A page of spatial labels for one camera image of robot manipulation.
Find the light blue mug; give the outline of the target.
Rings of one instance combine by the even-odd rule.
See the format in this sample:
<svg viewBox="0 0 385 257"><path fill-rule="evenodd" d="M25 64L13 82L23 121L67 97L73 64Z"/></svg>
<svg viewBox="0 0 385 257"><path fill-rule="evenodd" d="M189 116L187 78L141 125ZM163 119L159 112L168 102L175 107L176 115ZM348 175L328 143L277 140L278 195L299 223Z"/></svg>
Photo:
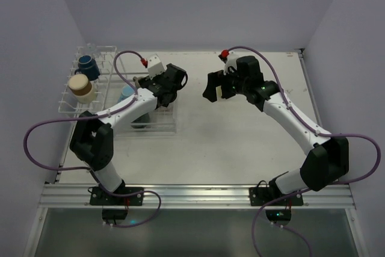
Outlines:
<svg viewBox="0 0 385 257"><path fill-rule="evenodd" d="M130 85L126 85L122 88L121 90L121 93L120 93L120 96L118 98L118 103L120 103L121 101L129 98L130 96L132 96L133 94L135 93L134 89L130 86Z"/></svg>

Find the pale yellow mug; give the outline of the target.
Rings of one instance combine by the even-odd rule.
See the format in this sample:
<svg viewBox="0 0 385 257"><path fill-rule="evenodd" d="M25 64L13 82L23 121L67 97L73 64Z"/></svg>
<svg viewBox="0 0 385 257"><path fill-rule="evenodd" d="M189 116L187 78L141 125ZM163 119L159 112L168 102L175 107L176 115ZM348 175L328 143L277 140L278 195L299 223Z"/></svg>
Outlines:
<svg viewBox="0 0 385 257"><path fill-rule="evenodd" d="M221 86L218 86L218 87L216 88L216 93L217 93L217 98L218 98L218 99L223 99L223 98L224 98L224 97L223 97L223 91L222 91Z"/></svg>

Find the dark teal wave mug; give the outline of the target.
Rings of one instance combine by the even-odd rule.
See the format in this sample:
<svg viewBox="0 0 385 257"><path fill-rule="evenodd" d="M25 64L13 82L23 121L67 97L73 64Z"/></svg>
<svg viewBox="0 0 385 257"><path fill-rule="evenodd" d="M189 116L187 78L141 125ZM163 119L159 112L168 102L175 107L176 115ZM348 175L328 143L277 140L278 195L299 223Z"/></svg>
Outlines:
<svg viewBox="0 0 385 257"><path fill-rule="evenodd" d="M139 118L135 119L132 122L131 127L133 129L144 129L148 126L149 123L150 123L150 114L146 113L140 116Z"/></svg>

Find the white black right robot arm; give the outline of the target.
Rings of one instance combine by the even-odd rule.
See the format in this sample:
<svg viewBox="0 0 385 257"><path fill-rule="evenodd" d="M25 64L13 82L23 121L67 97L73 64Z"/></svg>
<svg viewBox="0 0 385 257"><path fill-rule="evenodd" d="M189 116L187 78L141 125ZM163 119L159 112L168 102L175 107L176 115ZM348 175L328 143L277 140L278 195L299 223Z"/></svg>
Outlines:
<svg viewBox="0 0 385 257"><path fill-rule="evenodd" d="M268 194L273 199L311 189L319 191L349 171L349 142L345 137L330 137L302 112L296 115L296 106L281 94L275 81L266 81L254 56L239 57L223 52L219 58L224 69L208 74L203 97L210 102L229 99L237 94L274 119L301 147L306 159L296 170L285 172L268 183Z"/></svg>

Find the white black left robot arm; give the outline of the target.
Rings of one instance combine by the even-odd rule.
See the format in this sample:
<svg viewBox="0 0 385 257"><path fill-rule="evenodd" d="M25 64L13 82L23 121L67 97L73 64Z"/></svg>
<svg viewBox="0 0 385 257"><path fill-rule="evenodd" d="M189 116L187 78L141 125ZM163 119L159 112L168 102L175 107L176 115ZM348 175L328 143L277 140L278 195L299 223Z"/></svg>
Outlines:
<svg viewBox="0 0 385 257"><path fill-rule="evenodd" d="M187 80L185 70L168 64L159 75L139 78L137 91L108 110L96 114L85 111L79 116L70 150L88 165L104 189L113 193L123 184L112 163L114 137L134 120L174 102Z"/></svg>

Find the grey small cup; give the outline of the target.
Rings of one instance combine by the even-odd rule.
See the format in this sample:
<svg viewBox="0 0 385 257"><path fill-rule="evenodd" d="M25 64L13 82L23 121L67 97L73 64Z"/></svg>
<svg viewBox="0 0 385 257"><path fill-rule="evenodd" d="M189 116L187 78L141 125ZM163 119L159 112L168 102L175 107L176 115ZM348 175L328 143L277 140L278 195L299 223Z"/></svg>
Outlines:
<svg viewBox="0 0 385 257"><path fill-rule="evenodd" d="M136 88L146 88L148 83L149 77L133 77L133 81Z"/></svg>

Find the dark blue mug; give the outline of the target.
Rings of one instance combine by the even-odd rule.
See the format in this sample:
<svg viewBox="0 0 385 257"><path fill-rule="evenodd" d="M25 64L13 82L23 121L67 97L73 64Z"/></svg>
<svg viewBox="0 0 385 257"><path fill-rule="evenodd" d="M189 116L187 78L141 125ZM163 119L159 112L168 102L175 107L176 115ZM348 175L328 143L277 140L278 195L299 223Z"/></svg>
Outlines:
<svg viewBox="0 0 385 257"><path fill-rule="evenodd" d="M78 60L78 68L74 74L83 74L89 81L95 81L100 76L100 70L96 60L91 55L83 55Z"/></svg>

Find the clear glass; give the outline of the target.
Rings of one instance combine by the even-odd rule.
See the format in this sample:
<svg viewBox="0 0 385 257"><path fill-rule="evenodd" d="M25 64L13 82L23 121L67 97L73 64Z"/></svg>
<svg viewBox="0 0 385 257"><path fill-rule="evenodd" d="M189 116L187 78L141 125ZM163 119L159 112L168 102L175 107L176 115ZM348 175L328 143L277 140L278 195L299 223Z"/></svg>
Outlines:
<svg viewBox="0 0 385 257"><path fill-rule="evenodd" d="M91 55L92 57L97 57L99 55L97 46L94 43L87 43L85 48L88 55Z"/></svg>

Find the cream brown mug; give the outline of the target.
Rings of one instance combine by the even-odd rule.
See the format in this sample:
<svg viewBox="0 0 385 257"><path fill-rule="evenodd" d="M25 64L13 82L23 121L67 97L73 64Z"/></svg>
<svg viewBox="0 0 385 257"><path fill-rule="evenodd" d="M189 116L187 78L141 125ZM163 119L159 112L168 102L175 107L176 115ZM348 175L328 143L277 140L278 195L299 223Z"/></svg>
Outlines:
<svg viewBox="0 0 385 257"><path fill-rule="evenodd" d="M71 76L68 81L68 87L81 104L90 104L96 100L96 89L83 74Z"/></svg>

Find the aluminium mounting rail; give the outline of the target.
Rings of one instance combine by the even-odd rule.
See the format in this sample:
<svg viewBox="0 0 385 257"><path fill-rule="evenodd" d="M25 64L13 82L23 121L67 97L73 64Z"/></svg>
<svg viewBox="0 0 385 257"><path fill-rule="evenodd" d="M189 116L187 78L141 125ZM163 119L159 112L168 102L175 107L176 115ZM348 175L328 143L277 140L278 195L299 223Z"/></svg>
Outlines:
<svg viewBox="0 0 385 257"><path fill-rule="evenodd" d="M92 184L47 184L40 208L91 208ZM155 209L161 197L163 209L249 209L251 185L144 185L142 209ZM321 191L302 194L300 209L353 209L353 195L347 185L331 185Z"/></svg>

